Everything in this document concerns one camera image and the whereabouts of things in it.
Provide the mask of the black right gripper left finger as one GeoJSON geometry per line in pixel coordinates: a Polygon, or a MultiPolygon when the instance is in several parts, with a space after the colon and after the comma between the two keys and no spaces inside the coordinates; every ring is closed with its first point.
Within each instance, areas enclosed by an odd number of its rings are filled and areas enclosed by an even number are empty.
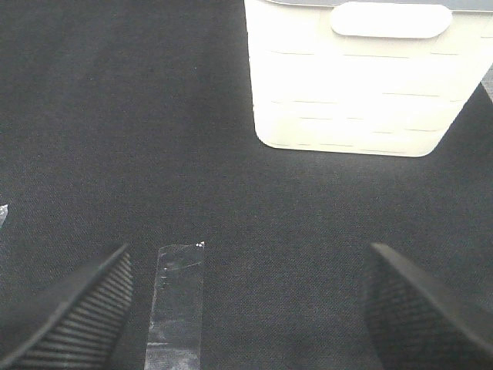
{"type": "Polygon", "coordinates": [[[105,369],[132,305],[127,244],[1,311],[3,369],[105,369]]]}

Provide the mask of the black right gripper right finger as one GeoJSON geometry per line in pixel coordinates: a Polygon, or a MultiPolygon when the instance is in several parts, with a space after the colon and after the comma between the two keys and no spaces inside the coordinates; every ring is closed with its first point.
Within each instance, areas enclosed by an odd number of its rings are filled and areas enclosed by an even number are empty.
{"type": "Polygon", "coordinates": [[[364,322],[383,368],[492,367],[492,313],[403,254],[372,243],[362,283],[364,322]]]}

